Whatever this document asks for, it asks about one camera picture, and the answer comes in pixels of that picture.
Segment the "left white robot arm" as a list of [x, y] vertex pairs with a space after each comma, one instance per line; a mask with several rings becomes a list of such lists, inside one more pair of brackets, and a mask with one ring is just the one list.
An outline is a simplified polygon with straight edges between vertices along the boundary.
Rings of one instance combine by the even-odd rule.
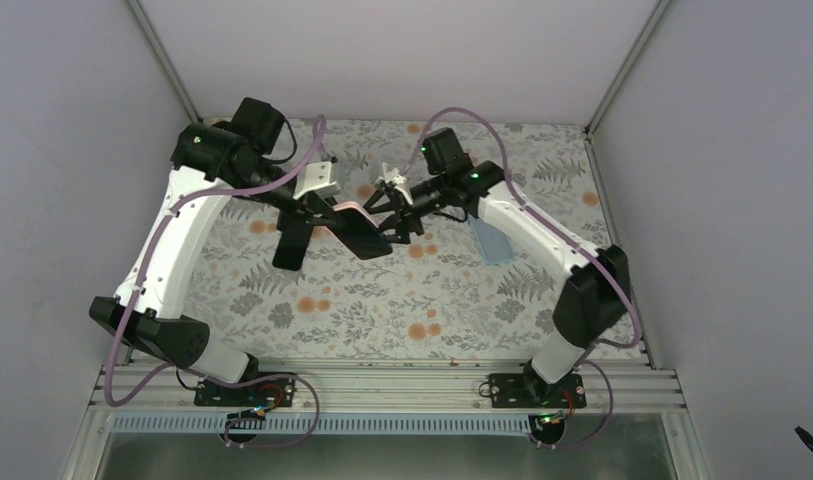
[[285, 170], [272, 153], [288, 129], [280, 111], [249, 97], [227, 121], [186, 127], [172, 153], [164, 200], [148, 240], [115, 293], [94, 299], [89, 310], [117, 344], [220, 380], [221, 392], [237, 405], [259, 394], [254, 357], [215, 337], [206, 323], [183, 314], [196, 261], [230, 199], [277, 210], [278, 268], [300, 268], [318, 227], [329, 230], [362, 260], [392, 252], [391, 243], [360, 205], [336, 201], [333, 165], [316, 158], [324, 120], [315, 122], [307, 153]]

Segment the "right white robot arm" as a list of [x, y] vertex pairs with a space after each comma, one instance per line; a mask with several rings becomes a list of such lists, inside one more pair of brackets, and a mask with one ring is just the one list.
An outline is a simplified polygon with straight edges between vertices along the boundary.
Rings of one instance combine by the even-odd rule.
[[422, 234], [424, 217], [461, 208], [544, 263], [562, 289], [552, 313], [554, 329], [523, 368], [523, 391], [534, 406], [549, 406], [562, 393], [561, 381], [629, 313], [627, 255], [616, 245], [586, 242], [552, 220], [518, 191], [500, 165], [474, 164], [452, 129], [433, 132], [420, 151], [429, 179], [408, 186], [397, 169], [385, 165], [364, 209], [385, 214], [381, 231], [406, 244]]

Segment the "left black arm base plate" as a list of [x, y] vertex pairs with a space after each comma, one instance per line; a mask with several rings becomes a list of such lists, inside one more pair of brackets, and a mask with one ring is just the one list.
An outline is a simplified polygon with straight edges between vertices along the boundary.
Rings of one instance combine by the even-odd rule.
[[252, 386], [228, 388], [211, 381], [201, 381], [193, 403], [198, 407], [237, 407], [271, 409], [291, 407], [296, 390], [293, 377], [280, 377]]

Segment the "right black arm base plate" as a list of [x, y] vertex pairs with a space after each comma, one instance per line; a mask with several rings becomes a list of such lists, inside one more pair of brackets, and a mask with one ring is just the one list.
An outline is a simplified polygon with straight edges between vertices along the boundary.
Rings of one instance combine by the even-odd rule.
[[478, 387], [495, 409], [585, 408], [587, 399], [582, 377], [569, 373], [557, 383], [522, 373], [493, 373]]

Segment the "light blue phone case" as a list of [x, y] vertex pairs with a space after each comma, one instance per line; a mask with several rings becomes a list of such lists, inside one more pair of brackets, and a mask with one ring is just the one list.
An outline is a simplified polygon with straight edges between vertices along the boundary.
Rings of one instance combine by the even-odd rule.
[[508, 237], [496, 227], [479, 218], [468, 220], [479, 250], [487, 265], [499, 265], [515, 259], [515, 252]]

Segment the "black smartphone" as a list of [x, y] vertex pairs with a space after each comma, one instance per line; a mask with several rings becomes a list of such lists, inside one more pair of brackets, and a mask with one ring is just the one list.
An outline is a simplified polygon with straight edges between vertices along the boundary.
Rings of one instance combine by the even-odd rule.
[[314, 227], [304, 221], [282, 218], [277, 222], [280, 238], [272, 266], [287, 271], [300, 271], [312, 238]]

